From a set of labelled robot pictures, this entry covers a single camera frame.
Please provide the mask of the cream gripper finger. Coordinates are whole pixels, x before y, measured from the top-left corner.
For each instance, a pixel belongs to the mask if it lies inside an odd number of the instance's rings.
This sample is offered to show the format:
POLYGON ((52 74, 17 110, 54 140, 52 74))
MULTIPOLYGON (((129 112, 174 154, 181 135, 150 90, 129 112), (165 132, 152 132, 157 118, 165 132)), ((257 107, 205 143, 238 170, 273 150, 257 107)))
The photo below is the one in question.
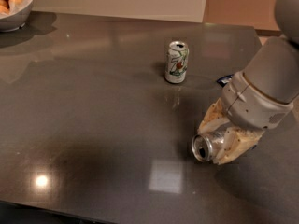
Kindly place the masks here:
POLYGON ((226 129, 224 142, 213 159, 214 164, 222 165, 234 161, 255 146, 262 138, 264 131, 250 131, 233 126, 226 129))
POLYGON ((207 110, 197 132, 199 134, 213 132, 228 122, 229 120, 223 111, 222 100, 219 98, 207 110))

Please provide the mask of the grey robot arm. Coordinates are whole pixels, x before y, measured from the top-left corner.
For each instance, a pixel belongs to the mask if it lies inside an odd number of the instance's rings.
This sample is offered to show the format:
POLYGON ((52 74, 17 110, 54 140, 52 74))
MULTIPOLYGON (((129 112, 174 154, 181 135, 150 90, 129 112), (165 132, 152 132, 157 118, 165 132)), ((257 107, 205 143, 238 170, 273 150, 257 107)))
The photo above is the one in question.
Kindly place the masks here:
POLYGON ((206 112, 192 140, 200 162, 237 159, 292 111, 299 95, 299 0, 277 0, 275 20, 282 36, 268 38, 206 112))

